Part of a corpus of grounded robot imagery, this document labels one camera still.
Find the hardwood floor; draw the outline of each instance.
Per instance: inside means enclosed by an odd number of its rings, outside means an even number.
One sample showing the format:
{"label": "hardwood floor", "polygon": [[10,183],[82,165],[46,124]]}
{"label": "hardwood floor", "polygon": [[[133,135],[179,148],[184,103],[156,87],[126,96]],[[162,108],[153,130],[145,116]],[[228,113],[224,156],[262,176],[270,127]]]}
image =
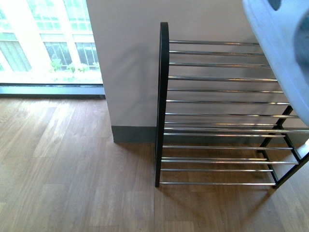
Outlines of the hardwood floor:
{"label": "hardwood floor", "polygon": [[0,99],[0,232],[307,232],[308,176],[155,188],[154,144],[113,143],[106,101]]}

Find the greenery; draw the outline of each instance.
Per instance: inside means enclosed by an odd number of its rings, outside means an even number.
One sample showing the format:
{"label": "greenery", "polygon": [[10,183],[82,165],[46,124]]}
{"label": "greenery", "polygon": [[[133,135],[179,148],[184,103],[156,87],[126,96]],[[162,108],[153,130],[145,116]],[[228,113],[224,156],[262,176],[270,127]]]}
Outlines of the greenery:
{"label": "greenery", "polygon": [[81,64],[81,66],[78,67],[77,70],[80,71],[81,73],[84,73],[85,71],[90,70],[90,68],[86,64]]}
{"label": "greenery", "polygon": [[56,72],[57,70],[59,70],[62,67],[61,60],[60,59],[52,59],[51,66],[52,66],[52,70],[54,72]]}
{"label": "greenery", "polygon": [[93,65],[100,71],[100,64],[98,62],[93,62]]}
{"label": "greenery", "polygon": [[69,70],[71,73],[74,73],[76,70],[75,65],[73,63],[69,64],[67,66],[67,70]]}

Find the baseboard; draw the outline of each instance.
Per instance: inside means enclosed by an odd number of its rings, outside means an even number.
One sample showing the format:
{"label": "baseboard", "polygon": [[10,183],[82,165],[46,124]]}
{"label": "baseboard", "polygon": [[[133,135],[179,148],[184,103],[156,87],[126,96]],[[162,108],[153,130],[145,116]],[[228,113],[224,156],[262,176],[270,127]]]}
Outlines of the baseboard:
{"label": "baseboard", "polygon": [[154,143],[156,127],[112,126],[115,143]]}

